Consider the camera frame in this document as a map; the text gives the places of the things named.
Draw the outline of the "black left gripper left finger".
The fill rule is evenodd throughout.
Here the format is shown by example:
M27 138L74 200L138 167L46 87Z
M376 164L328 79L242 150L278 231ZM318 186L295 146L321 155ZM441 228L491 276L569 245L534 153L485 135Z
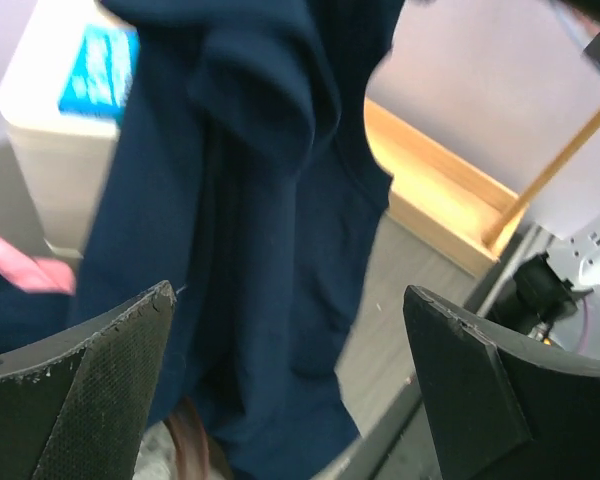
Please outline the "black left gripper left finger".
M174 304L162 281L0 355L0 480L132 478Z

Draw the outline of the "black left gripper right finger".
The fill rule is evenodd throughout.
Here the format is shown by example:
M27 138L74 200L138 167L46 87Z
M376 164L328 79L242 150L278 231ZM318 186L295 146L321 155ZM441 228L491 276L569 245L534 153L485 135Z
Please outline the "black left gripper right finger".
M600 361L422 287L403 315L445 479L600 479Z

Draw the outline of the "navy blue t shirt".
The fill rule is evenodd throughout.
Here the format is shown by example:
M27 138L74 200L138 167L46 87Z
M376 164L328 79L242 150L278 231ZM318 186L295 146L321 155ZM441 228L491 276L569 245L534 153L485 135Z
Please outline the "navy blue t shirt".
M190 398L238 479L309 479L357 437L336 364L389 175L365 134L399 1L107 1L139 54L73 295L0 275L0 354L166 280L148 420Z

